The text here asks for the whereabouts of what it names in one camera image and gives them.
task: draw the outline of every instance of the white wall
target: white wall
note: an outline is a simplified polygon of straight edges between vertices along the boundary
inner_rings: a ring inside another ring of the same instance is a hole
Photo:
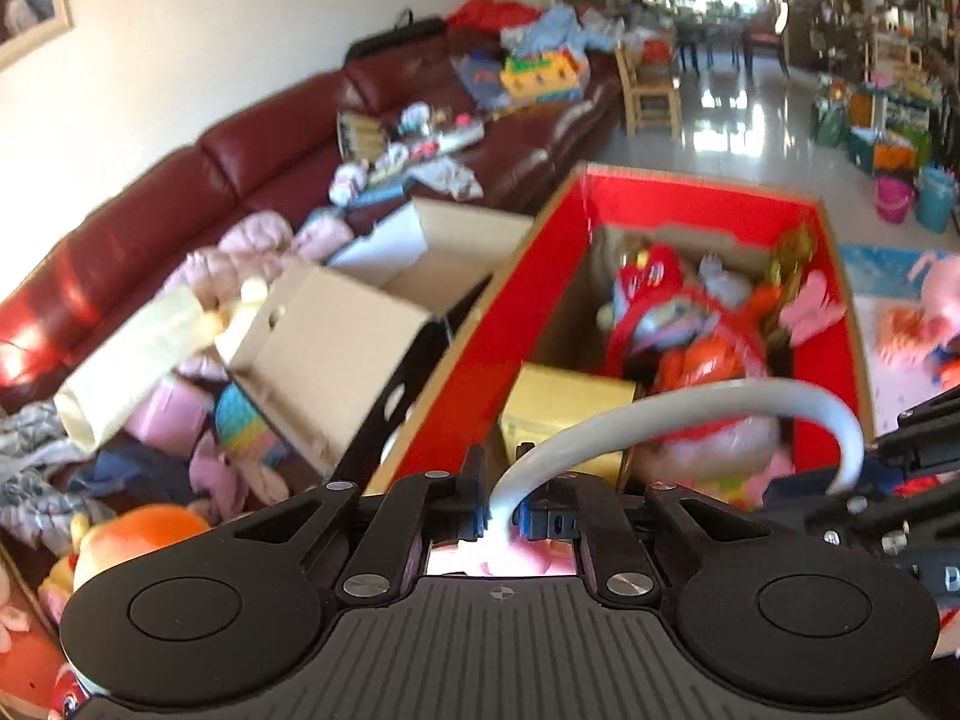
[[[69,0],[73,30],[0,71],[0,296],[208,124],[460,1]]]

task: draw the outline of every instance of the cardboard box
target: cardboard box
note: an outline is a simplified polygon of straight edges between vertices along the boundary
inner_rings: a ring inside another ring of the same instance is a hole
[[[611,252],[642,235],[681,254],[716,251],[733,269],[759,275],[779,236],[806,223],[817,239],[811,266],[832,299],[850,304],[843,266],[819,202],[765,187],[693,176],[587,165],[569,177],[536,219],[526,244],[484,293],[430,378],[404,435],[368,486],[382,493],[397,475],[456,471],[470,445],[488,441],[525,362],[595,371],[603,340],[597,309],[610,299]],[[872,436],[856,317],[795,349],[781,375],[824,386],[859,415]],[[822,428],[798,421],[789,434],[800,470],[835,464]]]
[[[632,403],[633,382],[592,376],[527,362],[503,407],[500,429],[512,463],[522,443],[541,443],[561,430],[592,416]],[[623,452],[608,452],[577,466],[616,485]]]
[[[275,281],[230,373],[323,478],[366,485],[387,438],[529,218],[414,200],[330,268]]]

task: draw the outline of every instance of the blue play mat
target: blue play mat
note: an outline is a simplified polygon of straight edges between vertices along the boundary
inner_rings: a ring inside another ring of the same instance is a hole
[[[920,259],[921,251],[903,251],[898,248],[856,247],[842,245],[840,257],[854,295],[872,295],[874,298],[919,300],[920,284],[907,280],[907,274]],[[947,252],[938,252],[943,257]]]

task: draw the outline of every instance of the framed picture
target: framed picture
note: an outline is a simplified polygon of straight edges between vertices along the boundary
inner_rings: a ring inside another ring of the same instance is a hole
[[[0,70],[71,26],[67,0],[0,0]]]

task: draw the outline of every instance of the red leather sofa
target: red leather sofa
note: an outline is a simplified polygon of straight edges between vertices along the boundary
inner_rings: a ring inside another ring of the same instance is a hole
[[[0,305],[0,406],[11,412],[53,394],[187,252],[214,244],[245,215],[272,209],[296,229],[328,204],[340,162],[338,108],[381,119],[395,119],[416,100],[472,111],[449,61],[470,50],[499,47],[493,36],[469,29],[394,47],[262,100],[162,159],[56,244]],[[597,136],[616,125],[616,63],[606,55],[590,61],[583,100],[493,122],[482,143],[461,152],[484,188],[480,202],[536,213],[570,167],[602,142]],[[400,202],[347,221],[362,234]]]

